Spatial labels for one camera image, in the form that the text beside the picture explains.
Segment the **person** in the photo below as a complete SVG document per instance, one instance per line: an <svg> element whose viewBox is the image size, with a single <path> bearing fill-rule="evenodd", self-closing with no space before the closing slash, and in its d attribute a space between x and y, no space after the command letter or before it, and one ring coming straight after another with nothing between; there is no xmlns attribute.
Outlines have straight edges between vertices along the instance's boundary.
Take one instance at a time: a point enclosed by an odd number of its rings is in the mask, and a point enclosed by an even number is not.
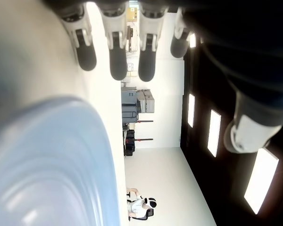
<svg viewBox="0 0 283 226"><path fill-rule="evenodd" d="M157 203L154 198L143 198L136 188L127 188L127 194L130 192L134 192L137 199L133 202L127 201L129 217L143 218L148 209L156 207Z"/></svg>

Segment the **white floor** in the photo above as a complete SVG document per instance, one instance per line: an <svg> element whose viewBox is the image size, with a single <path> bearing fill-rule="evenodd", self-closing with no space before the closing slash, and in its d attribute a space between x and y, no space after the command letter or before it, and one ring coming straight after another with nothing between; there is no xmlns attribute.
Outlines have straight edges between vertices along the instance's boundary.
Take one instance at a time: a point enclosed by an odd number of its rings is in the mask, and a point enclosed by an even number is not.
<svg viewBox="0 0 283 226"><path fill-rule="evenodd" d="M109 136L121 225L125 226L128 217L120 82L110 75L100 13L94 4L89 6L97 66L83 73L69 37L52 11L37 0L0 1L0 120L49 97L72 95L91 103L101 115Z"/></svg>
<svg viewBox="0 0 283 226"><path fill-rule="evenodd" d="M198 183L179 147L136 149L125 158L126 184L157 201L147 226L216 226ZM145 225L132 219L130 226Z"/></svg>

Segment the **gray curved surface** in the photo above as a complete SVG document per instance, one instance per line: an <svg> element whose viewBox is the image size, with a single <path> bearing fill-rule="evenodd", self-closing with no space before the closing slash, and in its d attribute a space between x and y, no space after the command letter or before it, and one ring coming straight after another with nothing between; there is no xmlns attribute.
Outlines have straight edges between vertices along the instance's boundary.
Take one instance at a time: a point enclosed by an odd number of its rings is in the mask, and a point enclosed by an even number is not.
<svg viewBox="0 0 283 226"><path fill-rule="evenodd" d="M0 126L0 226L23 225L120 225L109 140L79 99L43 102Z"/></svg>

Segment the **gray machine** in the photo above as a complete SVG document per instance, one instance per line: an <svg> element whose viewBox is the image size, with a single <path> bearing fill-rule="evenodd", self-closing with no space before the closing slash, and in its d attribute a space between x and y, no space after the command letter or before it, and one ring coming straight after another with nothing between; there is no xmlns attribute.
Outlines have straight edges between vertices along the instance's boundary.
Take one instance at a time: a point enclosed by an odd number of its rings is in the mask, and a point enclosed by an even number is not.
<svg viewBox="0 0 283 226"><path fill-rule="evenodd" d="M154 98L149 89L122 87L123 123L135 123L139 113L154 113Z"/></svg>

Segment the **white wall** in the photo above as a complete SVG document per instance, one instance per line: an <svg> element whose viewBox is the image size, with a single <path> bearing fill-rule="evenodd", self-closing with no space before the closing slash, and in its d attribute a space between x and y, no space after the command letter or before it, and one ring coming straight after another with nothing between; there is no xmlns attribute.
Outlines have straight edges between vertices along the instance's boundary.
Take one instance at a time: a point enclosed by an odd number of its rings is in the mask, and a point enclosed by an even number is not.
<svg viewBox="0 0 283 226"><path fill-rule="evenodd" d="M184 61L171 54L171 41L174 33L175 13L167 13L158 42L156 68L153 80L143 82L139 77L131 77L128 87L151 89L155 99L155 112L139 114L140 120L153 120L153 123L137 123L136 138L153 138L153 141L135 142L136 148L179 147L184 89ZM127 59L138 70L138 57Z"/></svg>
<svg viewBox="0 0 283 226"><path fill-rule="evenodd" d="M125 172L127 187L157 201L154 216L130 226L216 225L180 148L137 149L125 158Z"/></svg>
<svg viewBox="0 0 283 226"><path fill-rule="evenodd" d="M128 225L122 144L120 82L109 71L108 47L98 8L89 5L97 66L84 73L61 22L41 1L0 1L0 121L47 98L72 95L99 112L111 144L121 225Z"/></svg>

